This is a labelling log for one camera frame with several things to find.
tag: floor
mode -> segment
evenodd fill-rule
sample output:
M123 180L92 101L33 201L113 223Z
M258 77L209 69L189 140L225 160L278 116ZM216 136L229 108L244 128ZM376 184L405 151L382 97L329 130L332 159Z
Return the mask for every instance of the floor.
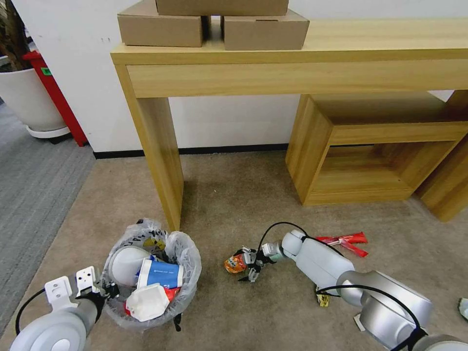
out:
M110 350L383 350L358 331L357 309L334 299L320 308L313 284L292 261L262 272L255 284L239 283L223 261L242 245L255 246L273 222L288 220L311 235L364 231L370 252L343 252L359 271L380 270L434 303L432 333L466 338L457 311L468 293L468 212L439 223L416 198L404 202L302 208L284 152L183 156L185 193L181 229L197 244L203 271L197 295L182 318L182 332L167 324L143 335L120 329L103 316L89 336L93 351ZM79 192L26 296L44 282L91 264L102 266L125 227L141 217L162 220L145 160L99 160ZM273 230L267 240L288 230ZM40 297L22 325L48 311ZM11 322L0 342L14 338Z
M94 162L72 139L33 138L0 105L0 335Z

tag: cardboard box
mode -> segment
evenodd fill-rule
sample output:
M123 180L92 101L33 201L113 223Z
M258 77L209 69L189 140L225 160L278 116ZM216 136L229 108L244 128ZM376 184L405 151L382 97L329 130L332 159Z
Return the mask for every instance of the cardboard box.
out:
M117 14L120 36L126 45L202 46L210 18L161 16L154 0L143 0Z
M289 0L156 0L161 15L284 16Z
M226 50L300 50L309 20L288 10L285 16L223 17Z

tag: white planter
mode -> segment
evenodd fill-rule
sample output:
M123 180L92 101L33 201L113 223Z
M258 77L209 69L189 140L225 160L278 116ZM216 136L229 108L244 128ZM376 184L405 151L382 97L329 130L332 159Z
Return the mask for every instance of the white planter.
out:
M33 68L0 73L0 97L32 136L50 138L70 132Z

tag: beige carpet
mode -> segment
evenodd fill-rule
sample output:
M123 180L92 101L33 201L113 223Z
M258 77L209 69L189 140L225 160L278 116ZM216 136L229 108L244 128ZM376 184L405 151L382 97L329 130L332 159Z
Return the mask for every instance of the beige carpet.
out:
M430 332L464 339L468 324L458 299L468 297L467 224L464 211L449 224L435 220L416 198L406 202L302 208L284 163L284 152L183 156L185 193L182 230L197 244L203 263L197 295L182 318L143 336L103 316L89 337L93 351L152 350L383 350L360 333L357 309L334 299L318 307L313 284L285 262L268 267L255 284L238 283L223 260L243 244L256 246L273 222L287 220L310 235L364 231L370 252L344 252L357 270L380 270L430 298ZM48 251L26 296L61 275L102 267L125 227L163 212L145 160L97 161ZM287 227L267 240L282 237ZM23 315L23 325L48 311L45 297ZM14 337L10 322L0 350Z

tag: trash bin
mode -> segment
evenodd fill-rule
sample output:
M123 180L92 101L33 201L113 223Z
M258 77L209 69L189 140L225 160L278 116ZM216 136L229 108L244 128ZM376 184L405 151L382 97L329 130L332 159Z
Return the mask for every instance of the trash bin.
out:
M123 237L111 249L101 275L101 286L107 286L112 282L109 263L114 253L124 246L143 248L158 259L183 266L182 287L163 315L146 322L139 322L125 312L125 301L134 290L130 287L119 285L120 295L110 299L104 310L125 329L142 332L174 320L176 329L180 330L178 327L180 315L194 298L196 283L201 273L201 258L195 243L185 233L167 234L161 230L160 223L147 218L141 219L137 224L128 226Z

